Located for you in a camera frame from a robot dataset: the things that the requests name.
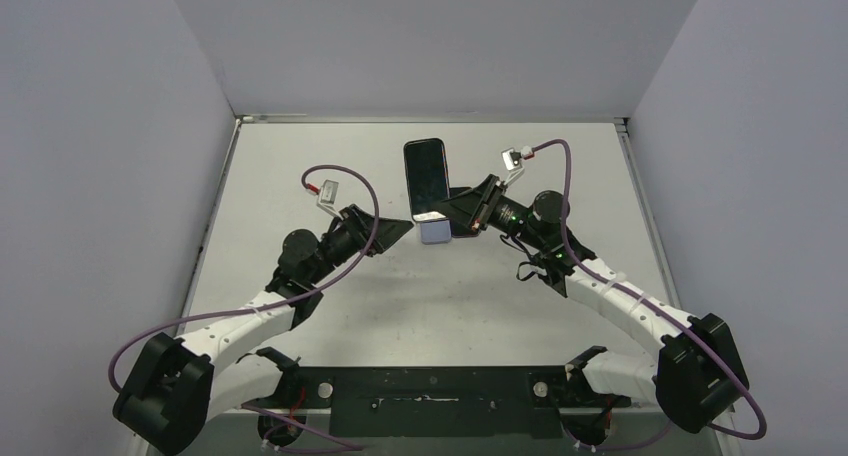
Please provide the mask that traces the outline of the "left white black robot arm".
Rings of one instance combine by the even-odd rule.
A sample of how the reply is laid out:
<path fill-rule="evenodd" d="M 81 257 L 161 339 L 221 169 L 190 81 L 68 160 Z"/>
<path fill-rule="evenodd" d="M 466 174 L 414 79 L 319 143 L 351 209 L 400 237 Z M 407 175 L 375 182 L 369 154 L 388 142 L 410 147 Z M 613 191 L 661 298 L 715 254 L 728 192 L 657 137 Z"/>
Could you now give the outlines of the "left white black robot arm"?
<path fill-rule="evenodd" d="M 113 405 L 114 418 L 162 454 L 177 455 L 207 422 L 243 403 L 290 404 L 299 381 L 287 371 L 297 363 L 266 341 L 312 315 L 322 298 L 318 284 L 336 268 L 352 257 L 384 253 L 413 227 L 350 205 L 322 236 L 307 229 L 289 233 L 271 281 L 243 307 L 194 331 L 159 332 L 145 343 Z"/>

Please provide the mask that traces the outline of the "clear lilac phone case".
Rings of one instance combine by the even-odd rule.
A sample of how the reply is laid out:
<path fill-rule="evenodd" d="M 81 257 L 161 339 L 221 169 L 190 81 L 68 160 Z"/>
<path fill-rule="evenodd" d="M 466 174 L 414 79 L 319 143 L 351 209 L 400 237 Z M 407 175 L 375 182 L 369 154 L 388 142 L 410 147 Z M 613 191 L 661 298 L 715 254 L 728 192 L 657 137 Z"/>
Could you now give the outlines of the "clear lilac phone case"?
<path fill-rule="evenodd" d="M 419 241 L 423 245 L 446 244 L 452 240 L 451 222 L 448 219 L 418 223 Z"/>

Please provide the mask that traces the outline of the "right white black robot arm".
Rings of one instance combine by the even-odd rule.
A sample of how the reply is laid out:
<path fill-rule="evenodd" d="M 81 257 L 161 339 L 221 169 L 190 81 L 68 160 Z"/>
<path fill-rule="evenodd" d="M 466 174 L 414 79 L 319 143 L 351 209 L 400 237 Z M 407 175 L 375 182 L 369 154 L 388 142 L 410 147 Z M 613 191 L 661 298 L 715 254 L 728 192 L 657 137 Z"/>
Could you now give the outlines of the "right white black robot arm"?
<path fill-rule="evenodd" d="M 647 401 L 680 429 L 698 433 L 748 393 L 750 383 L 723 319 L 693 316 L 628 282 L 566 226 L 561 193 L 543 191 L 524 206 L 505 190 L 490 175 L 434 207 L 467 229 L 493 228 L 534 249 L 530 263 L 541 269 L 545 285 L 560 295 L 578 287 L 575 302 L 626 333 L 645 353 L 636 358 L 606 349 L 585 352 L 571 362 L 565 378 L 572 401 L 588 405 L 602 394 Z"/>

